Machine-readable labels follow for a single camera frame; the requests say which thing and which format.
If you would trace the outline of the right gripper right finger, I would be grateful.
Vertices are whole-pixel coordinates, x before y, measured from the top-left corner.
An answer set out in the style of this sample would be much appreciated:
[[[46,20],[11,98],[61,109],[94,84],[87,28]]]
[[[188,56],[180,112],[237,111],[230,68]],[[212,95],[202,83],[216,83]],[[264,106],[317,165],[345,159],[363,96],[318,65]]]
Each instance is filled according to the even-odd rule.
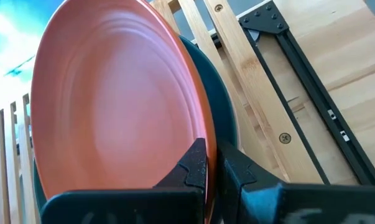
[[[375,224],[375,187],[286,183],[219,143],[225,224]]]

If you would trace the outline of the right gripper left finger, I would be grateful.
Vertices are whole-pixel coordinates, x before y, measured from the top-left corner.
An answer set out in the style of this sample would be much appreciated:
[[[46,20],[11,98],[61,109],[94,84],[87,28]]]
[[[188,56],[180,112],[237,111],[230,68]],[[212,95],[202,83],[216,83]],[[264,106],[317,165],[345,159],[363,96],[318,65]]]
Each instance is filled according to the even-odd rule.
[[[52,197],[42,224],[204,224],[206,144],[197,138],[153,188],[75,190]]]

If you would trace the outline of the dark green plate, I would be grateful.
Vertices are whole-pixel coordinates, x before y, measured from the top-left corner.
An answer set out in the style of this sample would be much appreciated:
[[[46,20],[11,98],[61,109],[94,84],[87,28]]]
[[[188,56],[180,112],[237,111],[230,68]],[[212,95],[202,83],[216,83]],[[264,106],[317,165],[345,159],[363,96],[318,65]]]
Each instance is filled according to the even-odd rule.
[[[196,65],[200,77],[203,81],[206,94],[208,96],[211,112],[213,112],[215,122],[215,133],[216,137],[225,138],[226,140],[231,140],[233,146],[237,145],[237,134],[236,134],[236,122],[233,114],[233,107],[231,100],[228,96],[226,88],[210,62],[210,60],[204,55],[204,53],[194,46],[186,38],[180,37],[184,46],[187,48],[188,53],[192,56],[193,62]],[[209,162],[207,162],[206,155],[206,168],[209,170]],[[37,205],[40,210],[40,219],[42,210],[44,207],[44,195],[42,187],[38,180],[37,166],[34,165],[34,187],[37,193]]]

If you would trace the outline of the stack of plates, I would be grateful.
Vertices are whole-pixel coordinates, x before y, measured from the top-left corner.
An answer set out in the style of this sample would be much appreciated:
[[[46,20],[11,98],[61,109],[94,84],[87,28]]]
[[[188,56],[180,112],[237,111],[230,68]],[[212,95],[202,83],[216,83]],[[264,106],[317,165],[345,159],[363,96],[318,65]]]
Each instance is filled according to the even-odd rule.
[[[145,0],[64,0],[40,41],[30,94],[46,199],[153,188],[204,138],[208,224],[216,173],[210,104],[180,36]]]

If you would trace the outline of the wooden slatted shelf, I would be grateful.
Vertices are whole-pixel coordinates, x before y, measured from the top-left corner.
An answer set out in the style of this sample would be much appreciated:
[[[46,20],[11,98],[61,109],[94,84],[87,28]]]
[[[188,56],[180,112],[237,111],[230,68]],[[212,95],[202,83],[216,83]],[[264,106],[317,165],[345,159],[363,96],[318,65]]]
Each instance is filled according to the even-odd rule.
[[[0,0],[0,76],[14,73],[17,66],[31,64],[38,34],[62,0]],[[240,129],[240,140],[248,153],[258,145],[263,164],[275,165],[286,180],[314,180],[319,173],[308,158],[308,147],[292,126],[290,111],[282,107],[269,74],[259,63],[259,54],[249,46],[226,0],[204,0],[224,45],[217,52],[205,32],[194,0],[149,0],[172,26],[174,10],[181,9],[198,39],[198,44],[220,71],[230,89]],[[25,219],[37,223],[32,181],[19,180],[32,170],[29,146],[17,155],[16,133],[27,124],[25,107],[28,85],[0,85],[0,224],[21,224]]]

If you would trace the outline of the black aluminium table frame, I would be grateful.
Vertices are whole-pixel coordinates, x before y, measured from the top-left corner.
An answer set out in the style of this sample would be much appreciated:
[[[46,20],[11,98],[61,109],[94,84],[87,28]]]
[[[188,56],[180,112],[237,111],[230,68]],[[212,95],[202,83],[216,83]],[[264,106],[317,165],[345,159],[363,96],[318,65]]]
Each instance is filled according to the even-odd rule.
[[[372,162],[326,91],[275,3],[269,1],[254,9],[242,16],[239,23],[250,42],[253,41],[249,36],[250,31],[275,36],[358,182],[375,185],[375,168]]]

